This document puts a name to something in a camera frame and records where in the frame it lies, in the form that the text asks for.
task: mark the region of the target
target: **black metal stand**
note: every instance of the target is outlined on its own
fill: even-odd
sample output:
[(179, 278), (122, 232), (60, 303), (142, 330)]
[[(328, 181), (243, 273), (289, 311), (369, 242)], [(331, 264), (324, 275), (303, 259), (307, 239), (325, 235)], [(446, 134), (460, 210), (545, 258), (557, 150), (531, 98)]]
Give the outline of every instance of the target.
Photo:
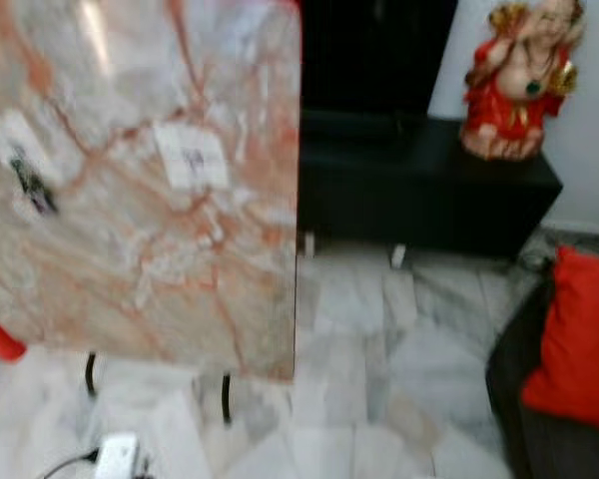
[(222, 415), (224, 423), (231, 424), (231, 406), (229, 405), (229, 392), (231, 390), (231, 375), (225, 374), (222, 381)]
[(87, 359), (87, 367), (84, 370), (84, 381), (87, 383), (87, 392), (90, 397), (95, 398), (98, 395), (96, 387), (93, 384), (93, 363), (96, 361), (96, 353), (90, 352)]
[[(87, 384), (87, 392), (89, 396), (95, 398), (98, 395), (96, 386), (93, 382), (93, 365), (96, 361), (96, 353), (90, 352), (89, 359), (87, 359), (87, 367), (84, 370), (84, 381)], [(229, 396), (231, 392), (231, 375), (225, 374), (222, 380), (222, 415), (224, 416), (224, 423), (231, 424), (231, 406), (229, 403)]]

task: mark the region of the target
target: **pink marble panel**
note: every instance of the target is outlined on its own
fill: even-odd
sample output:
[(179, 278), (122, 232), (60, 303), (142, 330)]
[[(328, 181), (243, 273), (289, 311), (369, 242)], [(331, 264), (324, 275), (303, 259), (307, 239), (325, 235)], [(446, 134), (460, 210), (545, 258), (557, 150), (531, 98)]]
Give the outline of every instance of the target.
[[(1, 324), (292, 377), (299, 104), (291, 2), (0, 0), (0, 118), (24, 116), (58, 206), (0, 161)], [(212, 138), (223, 179), (174, 185), (160, 129)]]

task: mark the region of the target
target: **marble floor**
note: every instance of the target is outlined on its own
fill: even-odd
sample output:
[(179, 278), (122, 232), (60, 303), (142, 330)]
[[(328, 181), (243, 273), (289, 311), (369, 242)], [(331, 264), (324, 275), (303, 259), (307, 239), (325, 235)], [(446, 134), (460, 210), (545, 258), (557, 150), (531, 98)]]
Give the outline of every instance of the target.
[[(550, 236), (526, 249), (552, 254)], [(34, 478), (132, 430), (156, 479), (505, 479), (488, 352), (536, 274), (519, 266), (322, 244), (299, 260), (293, 384), (31, 348), (0, 363), (0, 478)], [(91, 478), (80, 464), (54, 479)]]

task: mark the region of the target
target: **metal leg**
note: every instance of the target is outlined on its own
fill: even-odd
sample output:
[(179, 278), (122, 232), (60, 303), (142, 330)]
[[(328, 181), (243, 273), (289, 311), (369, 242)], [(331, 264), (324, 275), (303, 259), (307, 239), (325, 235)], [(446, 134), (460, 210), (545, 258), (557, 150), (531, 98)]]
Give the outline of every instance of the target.
[(231, 391), (231, 375), (225, 374), (222, 381), (222, 415), (224, 423), (231, 424), (231, 406), (229, 405), (229, 392)]
[(393, 269), (400, 269), (403, 266), (403, 261), (406, 258), (406, 245), (405, 244), (397, 244), (392, 249), (392, 254), (390, 255), (390, 267)]
[(303, 255), (305, 257), (315, 257), (315, 234), (308, 232), (303, 237)]
[(90, 397), (96, 397), (98, 392), (93, 384), (93, 363), (96, 361), (96, 353), (90, 352), (89, 359), (87, 359), (87, 367), (84, 370), (84, 381), (87, 383), (87, 392)]

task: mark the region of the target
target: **sticker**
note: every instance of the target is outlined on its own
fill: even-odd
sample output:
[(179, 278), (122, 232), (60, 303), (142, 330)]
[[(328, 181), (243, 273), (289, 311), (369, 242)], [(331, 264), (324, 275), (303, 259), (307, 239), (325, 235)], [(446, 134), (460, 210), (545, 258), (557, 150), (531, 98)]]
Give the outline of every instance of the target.
[(32, 128), (18, 110), (7, 110), (0, 115), (0, 163), (11, 169), (11, 162), (26, 158), (27, 164), (39, 175), (58, 181), (58, 171), (40, 144)]
[(229, 169), (217, 135), (174, 123), (156, 124), (153, 132), (172, 188), (229, 187)]

